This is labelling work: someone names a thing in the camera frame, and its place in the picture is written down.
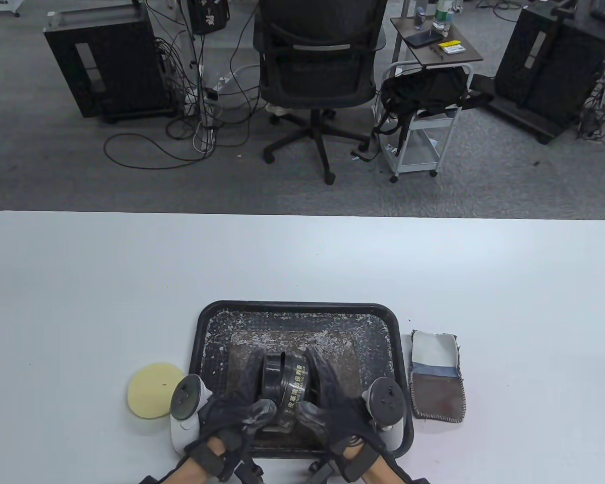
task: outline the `white table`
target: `white table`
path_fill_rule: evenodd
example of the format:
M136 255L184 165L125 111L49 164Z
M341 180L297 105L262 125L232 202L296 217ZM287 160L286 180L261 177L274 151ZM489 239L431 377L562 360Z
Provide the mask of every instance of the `white table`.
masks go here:
M164 475L167 422L132 417L126 385L187 368L218 299L375 302L457 334L468 412L415 421L413 477L605 482L605 221L0 212L0 484Z

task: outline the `black backpack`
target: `black backpack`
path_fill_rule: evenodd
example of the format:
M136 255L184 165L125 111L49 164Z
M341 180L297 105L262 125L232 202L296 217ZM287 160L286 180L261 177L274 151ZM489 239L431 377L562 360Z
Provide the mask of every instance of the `black backpack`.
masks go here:
M453 104L470 109L487 104L492 96L488 94L471 94L466 87L468 76L462 67L449 69L423 69L422 71L402 74L383 81L381 85L381 104L383 116L381 122L372 130L375 134L393 134L401 129L399 134L399 147L408 136L408 129L412 116L420 109L425 112L420 117L441 114L448 106ZM383 131L381 127L391 115L397 117L397 125Z

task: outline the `black glove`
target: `black glove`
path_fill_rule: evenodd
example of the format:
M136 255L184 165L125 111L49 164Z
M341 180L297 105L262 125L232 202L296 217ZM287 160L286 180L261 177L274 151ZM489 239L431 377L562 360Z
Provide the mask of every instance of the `black glove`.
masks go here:
M325 444L325 460L333 461L347 482L360 479L379 456L404 482L427 482L425 479L413 481L397 465L377 433L365 401L361 397L346 396L334 369L314 346L305 350L305 357L310 364L311 386L317 390L318 405L301 401L296 406L296 419ZM348 460L343 457L348 446L360 443L363 447L355 458Z
M211 397L199 411L199 438L185 447L186 454L210 475L227 481L235 472L245 484L260 482L261 469L248 455L258 429L275 417L275 403L259 399L264 351L253 352L240 375L235 390L222 397ZM219 438L226 448L216 456L206 442Z

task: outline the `person's arm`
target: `person's arm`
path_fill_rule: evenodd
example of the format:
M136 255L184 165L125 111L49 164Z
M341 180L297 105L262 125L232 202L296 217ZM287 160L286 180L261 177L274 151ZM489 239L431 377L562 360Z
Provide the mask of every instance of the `person's arm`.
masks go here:
M217 456L224 454L224 444L217 437L209 438L206 445ZM180 468L166 478L163 484L204 484L207 479L206 471L197 462L187 459Z
M363 444L348 447L343 452L346 459L353 459L362 449ZM406 484L386 463L383 457L379 456L374 465L363 474L363 481L366 484Z

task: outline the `computer case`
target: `computer case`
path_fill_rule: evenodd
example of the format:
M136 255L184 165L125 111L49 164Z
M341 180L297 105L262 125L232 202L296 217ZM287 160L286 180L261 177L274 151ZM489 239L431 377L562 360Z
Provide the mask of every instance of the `computer case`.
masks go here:
M180 95L145 5L49 12L47 43L84 117L177 115Z
M566 129L577 121L604 71L605 43L565 23L552 32L556 18L549 11L551 7L528 7L520 12L495 77L495 91ZM542 52L547 35L555 36L548 55Z

